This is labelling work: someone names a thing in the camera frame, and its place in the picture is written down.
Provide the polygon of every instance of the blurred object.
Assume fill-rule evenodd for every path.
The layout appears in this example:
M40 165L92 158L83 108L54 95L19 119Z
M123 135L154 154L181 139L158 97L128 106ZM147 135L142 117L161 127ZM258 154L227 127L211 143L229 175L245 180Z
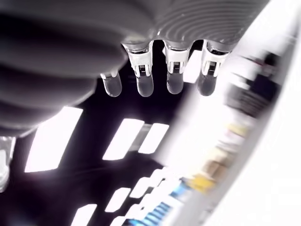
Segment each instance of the blurred object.
M0 137L0 193L8 186L9 164L13 158L15 143L14 137Z
M273 101L278 92L278 85L272 81L277 73L279 56L268 53L257 73L255 80L246 79L249 88L232 85L228 94L227 105L249 116L257 117Z

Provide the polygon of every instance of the white panel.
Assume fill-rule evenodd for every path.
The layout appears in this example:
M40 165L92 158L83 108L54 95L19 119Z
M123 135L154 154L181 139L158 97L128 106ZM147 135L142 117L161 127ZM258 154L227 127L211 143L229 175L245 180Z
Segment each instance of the white panel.
M146 192L147 188L149 187L149 184L150 184L150 178L146 178L146 177L140 178L136 186L133 188L130 197L136 199L141 198Z
M122 204L124 203L125 199L127 198L128 194L130 193L131 189L122 187L116 190L107 205L105 212L115 212L120 209Z
M168 128L168 125L154 123L138 152L143 154L154 153L166 134Z
M39 126L25 172L53 170L58 167L82 111L64 107L56 116Z
M97 205L89 204L77 210L71 226L87 226Z
M141 120L124 119L103 155L103 160L123 159L143 124L144 122Z

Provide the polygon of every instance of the gray rubber sleeve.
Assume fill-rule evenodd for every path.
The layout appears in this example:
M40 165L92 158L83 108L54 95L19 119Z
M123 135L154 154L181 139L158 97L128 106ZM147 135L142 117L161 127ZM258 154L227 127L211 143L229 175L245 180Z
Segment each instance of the gray rubber sleeve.
M21 135L62 105L88 98L100 73L127 61L120 42L208 39L233 45L267 2L1 0L0 132ZM142 96L150 96L152 77L137 79L137 86Z

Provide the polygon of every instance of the white surface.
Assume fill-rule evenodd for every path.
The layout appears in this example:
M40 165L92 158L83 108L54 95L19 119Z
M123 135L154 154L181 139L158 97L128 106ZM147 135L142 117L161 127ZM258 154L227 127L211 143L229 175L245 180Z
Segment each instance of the white surface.
M296 24L294 20L300 4L299 0L273 0L225 62L225 77L229 78L231 72L243 76L255 73L256 68L245 63L239 55L259 57L265 50L281 54L288 41L291 41L288 36ZM301 126L301 108L298 104L301 97L300 45L297 53L264 133L261 134L269 113L261 118L248 142L241 148L243 154L236 159L223 185L209 196L194 192L177 219L176 226L201 225L199 218L203 211L222 197L223 200L205 223L206 226L301 225L300 138L297 132ZM283 76L278 77L277 82L282 83ZM246 164L253 149L254 154ZM242 167L245 168L232 184Z
M126 156L133 141L141 130L144 121L137 119L124 119L113 137L103 160L118 160Z
M169 125L154 123L151 126L149 133L146 135L146 138L138 152L143 154L154 153L166 134L168 128Z
M131 189L127 187L122 187L116 190L110 199L107 207L105 208L105 212L113 213L120 209Z
M56 116L39 126L25 172L53 170L58 167L82 111L64 107Z
M141 198L146 192L147 188L149 187L149 184L150 184L150 178L146 178L146 177L140 178L137 184L135 185L135 187L133 188L130 197L136 199Z
M96 207L96 204L89 204L79 208L75 214L71 226L86 226L89 223Z
M282 18L293 16L297 7L291 1L277 5L285 10L290 3ZM206 226L301 225L300 37L298 43L288 78L256 152Z

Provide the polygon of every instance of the silicone fingertip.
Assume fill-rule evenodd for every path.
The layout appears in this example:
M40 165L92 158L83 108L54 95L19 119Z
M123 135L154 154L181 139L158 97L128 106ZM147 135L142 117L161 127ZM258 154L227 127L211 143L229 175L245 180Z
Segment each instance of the silicone fingertip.
M111 97L118 97L122 92L122 84L119 73L116 77L108 77L103 79L104 89Z
M203 75L202 73L199 76L198 80L198 90L202 96L210 96L213 94L216 85L216 77L211 75Z
M167 89L171 94L179 94L183 90L183 74L167 72Z
M154 91L154 81L152 74L150 76L141 76L136 78L138 92L142 97L149 97Z

